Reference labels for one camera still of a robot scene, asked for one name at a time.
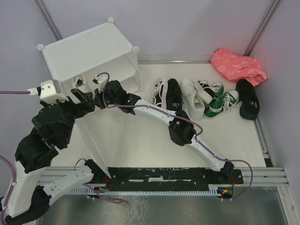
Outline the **white leather sneaker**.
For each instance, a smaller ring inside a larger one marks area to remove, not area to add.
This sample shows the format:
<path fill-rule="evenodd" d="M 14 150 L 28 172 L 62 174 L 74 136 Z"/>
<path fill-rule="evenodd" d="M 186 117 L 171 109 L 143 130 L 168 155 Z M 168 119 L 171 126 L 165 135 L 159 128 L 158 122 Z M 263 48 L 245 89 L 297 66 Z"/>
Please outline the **white leather sneaker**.
<path fill-rule="evenodd" d="M 78 89 L 83 93 L 91 92 L 91 89 L 84 75 L 77 75 L 72 78 L 72 88 Z"/>
<path fill-rule="evenodd" d="M 189 79 L 183 79 L 180 83 L 182 96 L 185 99 L 185 108 L 189 112 L 191 120 L 201 120 L 203 118 L 205 104 L 199 96 L 194 83 Z"/>

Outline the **black white canvas sneaker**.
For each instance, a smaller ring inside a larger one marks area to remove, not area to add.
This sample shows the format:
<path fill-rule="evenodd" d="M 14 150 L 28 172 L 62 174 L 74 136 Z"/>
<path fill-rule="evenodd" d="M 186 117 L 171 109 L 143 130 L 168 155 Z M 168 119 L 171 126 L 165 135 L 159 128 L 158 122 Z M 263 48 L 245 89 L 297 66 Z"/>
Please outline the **black white canvas sneaker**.
<path fill-rule="evenodd" d="M 152 104 L 163 109 L 167 108 L 166 95 L 168 91 L 168 81 L 160 77 L 154 85 Z"/>

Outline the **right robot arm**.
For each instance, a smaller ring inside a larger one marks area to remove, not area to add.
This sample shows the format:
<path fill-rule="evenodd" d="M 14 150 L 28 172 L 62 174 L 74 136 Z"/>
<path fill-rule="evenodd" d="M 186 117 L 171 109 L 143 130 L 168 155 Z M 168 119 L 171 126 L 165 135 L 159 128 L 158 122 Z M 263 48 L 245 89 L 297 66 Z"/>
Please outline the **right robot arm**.
<path fill-rule="evenodd" d="M 215 178 L 226 183 L 232 178 L 234 165 L 228 159 L 222 159 L 196 133 L 196 123 L 191 121 L 184 110 L 170 111 L 155 106 L 140 96 L 127 93 L 119 81 L 93 79 L 95 104 L 100 109 L 119 108 L 127 114 L 145 117 L 168 126 L 170 139 L 178 146 L 185 146 L 195 152 L 215 171 Z"/>

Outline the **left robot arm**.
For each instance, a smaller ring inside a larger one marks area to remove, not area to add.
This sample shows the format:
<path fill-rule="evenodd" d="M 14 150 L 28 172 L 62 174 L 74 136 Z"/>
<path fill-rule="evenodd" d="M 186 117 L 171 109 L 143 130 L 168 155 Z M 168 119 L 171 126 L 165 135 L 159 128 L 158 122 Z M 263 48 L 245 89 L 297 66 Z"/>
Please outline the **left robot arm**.
<path fill-rule="evenodd" d="M 78 88 L 71 92 L 79 103 L 70 97 L 54 98 L 53 103 L 41 100 L 43 106 L 32 119 L 29 135 L 17 146 L 15 164 L 10 164 L 13 177 L 6 195 L 1 198 L 1 222 L 4 225 L 22 225 L 43 216 L 50 206 L 73 188 L 85 183 L 98 183 L 104 171 L 92 159 L 66 177 L 48 185 L 38 180 L 58 151 L 70 143 L 75 120 L 95 110 L 93 94 Z"/>

